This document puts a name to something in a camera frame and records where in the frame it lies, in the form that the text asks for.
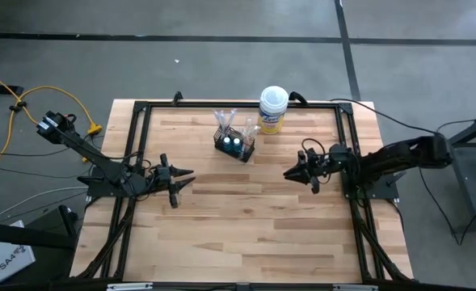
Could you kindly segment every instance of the gray floor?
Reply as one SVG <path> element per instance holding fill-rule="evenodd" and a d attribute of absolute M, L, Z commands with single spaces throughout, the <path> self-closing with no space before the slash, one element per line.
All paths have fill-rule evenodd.
<path fill-rule="evenodd" d="M 343 0 L 354 37 L 476 39 L 476 0 Z M 0 29 L 25 32 L 90 32 L 200 36 L 339 36 L 331 0 L 134 0 L 0 1 Z M 435 129 L 476 117 L 476 47 L 353 45 L 363 100 L 404 122 Z M 115 98 L 256 99 L 272 84 L 309 99 L 350 97 L 341 44 L 150 43 L 0 40 L 0 78 L 30 88 L 62 87 L 79 97 L 105 125 Z M 33 116 L 79 107 L 54 92 L 28 97 Z M 8 106 L 0 96 L 0 149 Z M 422 133 L 379 119 L 385 143 Z M 460 126 L 444 132 L 452 135 Z M 9 152 L 61 149 L 16 116 Z M 73 152 L 44 158 L 4 157 L 0 167 L 68 176 L 88 168 Z M 451 169 L 424 172 L 445 212 L 469 220 Z M 0 211 L 37 192 L 81 186 L 75 179 L 47 179 L 0 171 Z M 427 283 L 476 287 L 476 234 L 459 247 L 425 192 L 417 171 L 398 182 L 406 241 L 415 278 Z M 74 192 L 51 194 L 11 214 Z M 66 201 L 80 213 L 84 197 Z M 40 211 L 22 216 L 29 222 Z"/>

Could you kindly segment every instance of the white cable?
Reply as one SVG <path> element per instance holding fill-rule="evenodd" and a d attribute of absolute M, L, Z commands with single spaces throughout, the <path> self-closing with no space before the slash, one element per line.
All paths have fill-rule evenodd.
<path fill-rule="evenodd" d="M 6 212 L 12 210 L 13 208 L 18 207 L 18 206 L 20 206 L 20 205 L 22 205 L 22 204 L 28 202 L 29 200 L 35 199 L 35 198 L 40 197 L 40 196 L 42 196 L 42 195 L 50 194 L 50 193 L 54 193 L 54 192 L 59 192 L 59 191 L 65 191 L 65 190 L 75 190 L 75 189 L 88 189 L 88 187 L 59 188 L 59 189 L 53 189 L 53 190 L 49 190 L 49 191 L 46 191 L 46 192 L 38 193 L 38 194 L 36 194 L 36 195 L 34 195 L 34 196 L 31 196 L 31 197 L 27 198 L 26 200 L 20 201 L 19 203 L 17 203 L 16 205 L 11 206 L 11 207 L 8 208 L 8 209 L 6 209 L 6 210 L 0 212 L 0 216 L 3 215 L 3 214 L 6 213 Z"/>

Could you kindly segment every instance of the yellow extension cord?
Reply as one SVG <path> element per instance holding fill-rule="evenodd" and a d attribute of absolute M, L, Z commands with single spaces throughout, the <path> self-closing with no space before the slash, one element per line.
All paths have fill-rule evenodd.
<path fill-rule="evenodd" d="M 86 114 L 86 117 L 88 118 L 89 122 L 91 123 L 91 127 L 89 128 L 89 130 L 87 131 L 87 134 L 89 135 L 94 135 L 96 133 L 99 133 L 101 130 L 103 130 L 103 128 L 101 127 L 101 125 L 99 124 L 96 124 L 93 120 L 92 120 L 92 117 L 91 115 L 89 114 L 89 112 L 87 111 L 87 109 L 85 108 L 85 106 L 83 106 L 82 102 L 76 98 L 74 95 L 70 94 L 69 92 L 65 91 L 65 90 L 62 90 L 58 87 L 54 87 L 54 86 L 38 86 L 38 87 L 35 87 L 35 88 L 32 88 L 31 90 L 29 91 L 26 91 L 24 93 L 21 94 L 21 96 L 17 96 L 17 94 L 15 94 L 4 82 L 2 82 L 0 80 L 0 84 L 2 86 L 4 86 L 4 88 L 6 88 L 6 90 L 8 90 L 8 92 L 10 92 L 10 94 L 13 95 L 13 97 L 15 97 L 16 99 L 16 102 L 15 102 L 15 105 L 22 101 L 24 97 L 26 97 L 27 95 L 31 94 L 32 92 L 35 92 L 35 91 L 38 91 L 38 90 L 42 90 L 42 89 L 49 89 L 49 90 L 55 90 L 55 91 L 59 91 L 67 96 L 69 96 L 70 98 L 72 98 L 74 101 L 76 101 L 76 103 L 82 107 L 83 111 L 85 112 Z M 27 110 L 27 108 L 25 107 L 22 107 L 22 109 L 26 112 L 26 115 L 27 117 L 31 120 L 32 123 L 34 124 L 38 124 L 38 122 L 36 122 L 36 120 L 33 118 L 33 116 L 31 116 L 31 114 L 29 113 L 29 111 Z M 15 112 L 11 112 L 10 114 L 10 121 L 9 121 L 9 124 L 8 124 L 8 136 L 6 138 L 6 142 L 4 143 L 4 146 L 2 147 L 2 150 L 0 152 L 0 158 L 2 157 L 2 154 L 4 154 L 4 152 L 6 151 L 6 149 L 8 148 L 8 145 L 10 144 L 10 141 L 11 141 L 11 130 L 12 130 L 12 127 L 13 127 L 13 119 L 15 117 Z"/>

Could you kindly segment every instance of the wooden table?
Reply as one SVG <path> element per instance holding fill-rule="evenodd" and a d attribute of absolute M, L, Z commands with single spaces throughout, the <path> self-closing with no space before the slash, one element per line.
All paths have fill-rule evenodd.
<path fill-rule="evenodd" d="M 133 102 L 114 100 L 104 154 L 124 153 Z M 353 108 L 362 153 L 379 149 L 376 115 Z M 238 110 L 234 125 L 243 126 L 246 116 L 257 116 L 257 110 Z M 327 149 L 338 142 L 333 111 L 289 109 L 280 133 L 258 135 L 247 164 L 214 149 L 217 126 L 211 108 L 155 108 L 151 118 L 145 158 L 158 163 L 158 156 L 167 153 L 176 167 L 194 170 L 196 180 L 182 190 L 178 209 L 170 208 L 166 193 L 137 203 L 125 280 L 360 282 L 339 175 L 317 195 L 309 185 L 282 175 L 297 161 L 302 139 L 315 138 Z M 86 211 L 71 276 L 85 269 L 105 243 L 113 204 L 113 198 L 103 198 Z M 380 244 L 412 276 L 397 213 L 385 201 L 372 204 Z M 115 250 L 119 254 L 119 245 Z M 374 274 L 368 247 L 367 252 Z"/>

